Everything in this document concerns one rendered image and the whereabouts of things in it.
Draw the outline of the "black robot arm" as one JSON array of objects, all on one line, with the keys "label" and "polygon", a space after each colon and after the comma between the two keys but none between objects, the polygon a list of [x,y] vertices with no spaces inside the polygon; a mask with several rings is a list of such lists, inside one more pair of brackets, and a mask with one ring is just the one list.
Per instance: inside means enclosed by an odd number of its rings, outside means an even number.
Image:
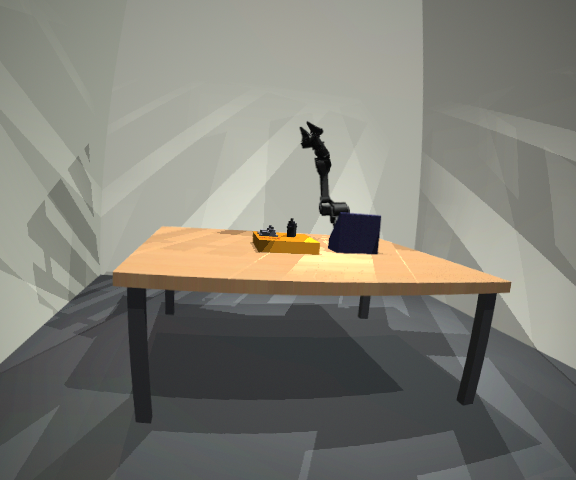
[{"label": "black robot arm", "polygon": [[[314,158],[315,167],[317,169],[317,173],[320,177],[321,182],[321,197],[319,203],[319,211],[322,216],[329,216],[330,215],[330,222],[333,223],[333,227],[335,226],[338,215],[340,212],[348,212],[350,213],[350,208],[347,206],[346,202],[334,202],[329,193],[328,193],[328,173],[331,168],[331,160],[330,153],[327,148],[324,146],[318,151],[314,151],[317,158]],[[329,204],[322,204],[322,203],[329,203]]]}]

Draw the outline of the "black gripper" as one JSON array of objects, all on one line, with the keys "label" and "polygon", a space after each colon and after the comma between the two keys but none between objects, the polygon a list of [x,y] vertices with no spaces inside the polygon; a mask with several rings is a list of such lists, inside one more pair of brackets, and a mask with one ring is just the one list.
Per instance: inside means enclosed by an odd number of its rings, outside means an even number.
[{"label": "black gripper", "polygon": [[[309,145],[309,144],[312,143],[312,146],[313,146],[313,149],[312,149],[312,150],[318,151],[319,149],[321,149],[322,147],[325,146],[325,145],[324,145],[325,142],[324,142],[324,141],[322,142],[322,141],[320,140],[320,135],[321,135],[324,131],[323,131],[322,128],[320,129],[319,127],[315,126],[315,125],[312,124],[311,122],[306,121],[306,123],[307,123],[307,125],[308,125],[308,127],[309,127],[309,129],[310,129],[310,134],[311,134],[311,133],[312,133],[312,134],[310,135],[305,129],[303,129],[302,127],[300,127],[300,129],[301,129],[301,134],[302,134],[302,137],[303,137],[303,138],[302,138],[302,141],[303,141],[303,142],[301,141],[301,142],[302,142],[301,144],[302,144],[303,147],[306,147],[307,145]],[[309,138],[309,137],[310,137],[310,138]]]}]

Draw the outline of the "orange flat deck plate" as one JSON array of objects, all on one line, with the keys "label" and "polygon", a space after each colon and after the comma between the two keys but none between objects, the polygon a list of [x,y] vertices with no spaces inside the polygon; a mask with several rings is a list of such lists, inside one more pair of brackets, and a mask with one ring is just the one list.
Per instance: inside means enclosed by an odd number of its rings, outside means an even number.
[{"label": "orange flat deck plate", "polygon": [[319,255],[320,242],[305,234],[287,237],[287,233],[276,233],[269,225],[267,230],[253,231],[253,244],[258,252]]}]

